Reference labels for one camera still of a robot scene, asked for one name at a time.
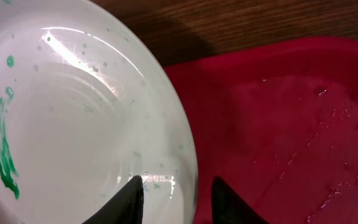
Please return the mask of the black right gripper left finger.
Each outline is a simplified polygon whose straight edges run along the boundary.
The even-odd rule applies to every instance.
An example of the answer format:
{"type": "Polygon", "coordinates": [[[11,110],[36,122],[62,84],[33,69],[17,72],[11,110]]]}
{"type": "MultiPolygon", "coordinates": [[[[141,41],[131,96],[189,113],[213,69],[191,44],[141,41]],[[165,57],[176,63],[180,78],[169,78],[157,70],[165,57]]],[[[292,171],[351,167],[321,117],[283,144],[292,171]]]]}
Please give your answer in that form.
{"type": "Polygon", "coordinates": [[[136,175],[83,224],[142,224],[143,210],[143,182],[136,175]]]}

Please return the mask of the white plate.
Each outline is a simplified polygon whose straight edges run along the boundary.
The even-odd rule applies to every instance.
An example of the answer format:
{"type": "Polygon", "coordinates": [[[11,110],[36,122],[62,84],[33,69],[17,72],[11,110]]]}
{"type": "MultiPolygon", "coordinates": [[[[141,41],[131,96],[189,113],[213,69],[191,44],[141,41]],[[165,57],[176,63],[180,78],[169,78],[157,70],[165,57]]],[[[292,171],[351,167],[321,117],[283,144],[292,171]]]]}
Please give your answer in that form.
{"type": "Polygon", "coordinates": [[[193,221],[193,136],[155,57],[91,1],[0,0],[0,223],[83,223],[135,176],[144,223],[193,221]]]}

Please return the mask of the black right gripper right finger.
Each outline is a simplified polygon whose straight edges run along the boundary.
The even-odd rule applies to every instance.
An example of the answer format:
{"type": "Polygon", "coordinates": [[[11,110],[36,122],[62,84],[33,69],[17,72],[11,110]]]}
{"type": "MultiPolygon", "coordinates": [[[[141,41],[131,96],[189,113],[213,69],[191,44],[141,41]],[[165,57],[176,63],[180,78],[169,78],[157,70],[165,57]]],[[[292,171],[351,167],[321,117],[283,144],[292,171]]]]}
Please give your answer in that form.
{"type": "Polygon", "coordinates": [[[220,177],[213,179],[211,207],[213,224],[269,224],[220,177]]]}

